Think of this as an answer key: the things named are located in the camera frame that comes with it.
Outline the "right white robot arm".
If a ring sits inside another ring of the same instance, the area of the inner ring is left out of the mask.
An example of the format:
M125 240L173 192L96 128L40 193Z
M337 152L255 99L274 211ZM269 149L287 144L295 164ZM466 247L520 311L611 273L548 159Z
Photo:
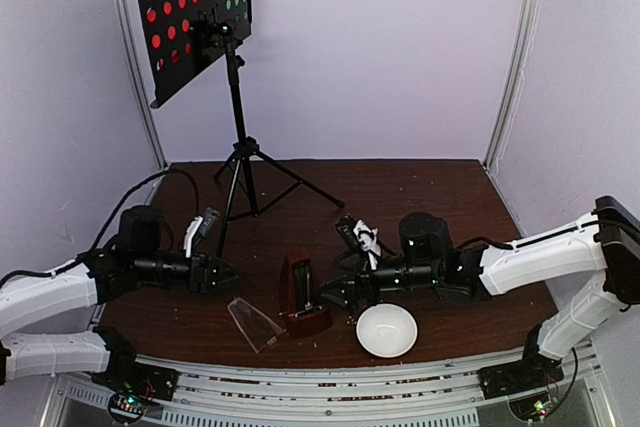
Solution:
M376 303L383 291L428 287L440 298L470 303L551 278L591 273L567 307L529 332L512 370L513 380L526 389L613 313L639 302L639 220L612 196L598 198L591 212L573 222L510 242L479 236L455 245L447 222L426 212L400 220L400 253L350 215L335 228L347 250L334 266L352 256L358 262L323 283L318 293L350 313Z

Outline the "clear plastic metronome cover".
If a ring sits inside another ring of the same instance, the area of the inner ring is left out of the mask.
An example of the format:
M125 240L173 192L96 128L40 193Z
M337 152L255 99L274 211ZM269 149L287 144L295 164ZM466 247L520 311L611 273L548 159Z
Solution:
M275 321L243 298L233 299L227 305L227 310L256 354L273 346L284 333L284 329Z

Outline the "red wooden metronome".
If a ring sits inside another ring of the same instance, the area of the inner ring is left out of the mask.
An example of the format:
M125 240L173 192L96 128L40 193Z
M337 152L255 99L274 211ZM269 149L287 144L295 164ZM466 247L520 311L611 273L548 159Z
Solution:
M293 339L318 335L333 325L331 312L316 291L312 262L305 250L285 254L278 299L280 315Z

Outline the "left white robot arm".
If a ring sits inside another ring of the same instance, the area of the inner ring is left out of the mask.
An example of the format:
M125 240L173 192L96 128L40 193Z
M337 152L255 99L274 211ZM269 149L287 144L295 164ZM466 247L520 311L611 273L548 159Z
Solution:
M87 372L114 390L133 391L151 376L135 348L110 327L75 334L24 334L22 328L75 309L104 305L141 287L184 286L211 294L237 282L242 273L222 259L195 250L218 218L207 209L188 226L179 252L160 248L166 223L147 205L125 210L118 232L48 271L16 270L1 280L1 380Z

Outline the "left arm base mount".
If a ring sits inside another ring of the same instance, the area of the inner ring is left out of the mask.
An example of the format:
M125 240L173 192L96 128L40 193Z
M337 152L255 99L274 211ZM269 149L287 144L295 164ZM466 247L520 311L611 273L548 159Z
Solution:
M158 400L171 401L179 372L137 359L135 348L114 328L93 329L108 352L106 369L92 373L91 381L107 387L112 395L107 401L107 413L118 425L130 426L140 421Z

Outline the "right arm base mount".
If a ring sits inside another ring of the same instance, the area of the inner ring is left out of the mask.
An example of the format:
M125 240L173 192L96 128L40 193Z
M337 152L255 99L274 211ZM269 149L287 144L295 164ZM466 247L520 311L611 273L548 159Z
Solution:
M510 412L519 420L539 422L546 419L559 402L558 382L565 377L559 365L526 367L517 361L478 371L484 398L508 398Z

